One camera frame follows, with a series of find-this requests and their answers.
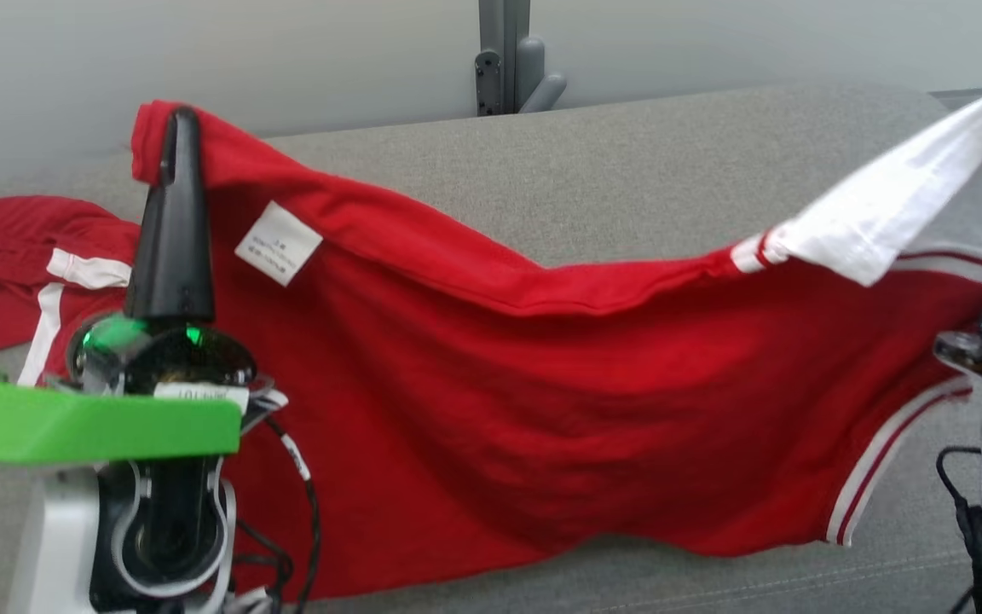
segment gray upholstery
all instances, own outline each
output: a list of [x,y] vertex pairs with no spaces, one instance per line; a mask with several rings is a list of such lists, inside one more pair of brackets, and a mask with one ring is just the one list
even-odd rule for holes
[[[567,264],[682,257],[740,240],[943,115],[907,90],[806,85],[273,143],[320,170],[410,194],[543,264]],[[0,195],[66,194],[136,221],[144,191],[126,154],[0,183]],[[16,350],[0,365],[16,374]],[[980,420],[982,390],[970,407],[917,423],[854,548],[701,559],[603,536],[542,564],[315,611],[944,611],[969,571],[934,455],[974,442]],[[975,485],[975,469],[958,462],[955,474]],[[26,472],[0,469],[0,610],[27,489]]]

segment green plastic bracket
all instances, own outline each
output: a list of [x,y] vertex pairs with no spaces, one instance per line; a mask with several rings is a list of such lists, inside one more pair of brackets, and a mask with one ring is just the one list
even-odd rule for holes
[[229,455],[240,442],[231,401],[92,397],[0,380],[0,463]]

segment white wall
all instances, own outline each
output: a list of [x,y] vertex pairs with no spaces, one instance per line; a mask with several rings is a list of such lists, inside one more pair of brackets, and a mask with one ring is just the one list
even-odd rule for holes
[[558,107],[791,78],[982,87],[982,0],[533,0]]
[[476,0],[0,0],[0,176],[125,148],[153,98],[296,133],[464,117]]

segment red fabric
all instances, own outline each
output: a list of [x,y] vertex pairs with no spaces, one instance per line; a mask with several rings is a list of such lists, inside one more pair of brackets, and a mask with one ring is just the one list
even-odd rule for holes
[[[172,108],[140,110],[145,182]],[[825,539],[838,513],[843,541],[858,498],[837,501],[858,459],[951,377],[934,334],[982,310],[982,285],[959,276],[893,271],[865,288],[766,259],[745,275],[729,249],[543,269],[198,113],[216,327],[292,400],[280,422],[320,494],[315,598],[531,563],[603,532],[739,555]],[[289,287],[234,255],[270,201],[324,237]],[[310,547],[292,463],[257,429],[226,467],[242,516],[295,557],[292,599]]]
[[[90,202],[40,195],[0,199],[0,350],[32,339],[40,317],[40,288],[63,282],[47,271],[52,250],[131,262],[138,234],[139,227]],[[72,304],[79,312],[90,310],[89,300],[109,300],[105,293],[67,294],[75,296]]]

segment gray couch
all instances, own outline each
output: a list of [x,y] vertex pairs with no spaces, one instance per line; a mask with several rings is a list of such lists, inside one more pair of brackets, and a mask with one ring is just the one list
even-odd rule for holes
[[[684,257],[740,240],[943,115],[933,98],[908,90],[803,85],[272,143],[320,170],[410,194],[553,265]],[[66,194],[136,221],[144,192],[126,154],[0,182],[0,195]],[[9,350],[0,367],[16,374],[21,357]],[[934,455],[945,443],[975,442],[980,420],[982,389],[969,407],[917,423],[854,548],[702,559],[603,536],[530,567],[319,602],[313,611],[946,611],[970,578]],[[965,462],[955,474],[974,487],[977,467]],[[28,477],[0,467],[0,610]]]

